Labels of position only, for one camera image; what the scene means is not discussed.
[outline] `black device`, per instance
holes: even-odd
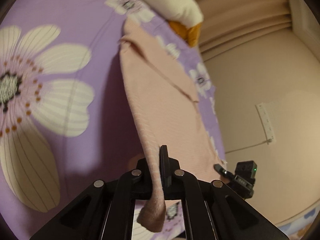
[[[160,148],[166,200],[181,199],[187,240],[288,240],[287,236],[220,180],[198,180]],[[130,240],[135,200],[151,197],[146,159],[119,180],[95,181],[30,240]]]
[[[239,162],[235,174],[225,170],[220,164],[215,164],[214,169],[230,182],[227,184],[243,199],[252,198],[255,184],[257,165],[254,161]]]

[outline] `plush toy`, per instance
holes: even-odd
[[[190,47],[198,44],[203,14],[194,0],[144,0]]]

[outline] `curtain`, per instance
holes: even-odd
[[[204,14],[204,60],[267,33],[292,26],[288,0],[196,0]]]

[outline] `floral bedsheet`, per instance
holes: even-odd
[[[224,159],[206,68],[145,3],[17,0],[0,26],[0,213],[19,240],[93,181],[118,179],[143,157],[118,55],[127,17],[194,80],[204,125]],[[177,204],[163,232],[135,224],[132,239],[171,239],[184,230],[181,217]]]

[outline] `metal pin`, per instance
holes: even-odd
[[[174,174],[176,174],[177,176],[183,176],[184,171],[183,170],[175,170]]]
[[[131,172],[131,174],[132,174],[133,176],[140,176],[140,175],[141,175],[141,171],[140,171],[140,170],[133,170],[133,171]]]
[[[218,180],[218,179],[214,180],[214,181],[212,182],[212,184],[213,184],[215,187],[222,187],[222,186],[223,186],[222,181],[221,181],[221,180]]]
[[[103,184],[104,184],[104,182],[102,180],[96,180],[93,185],[95,187],[102,187]]]

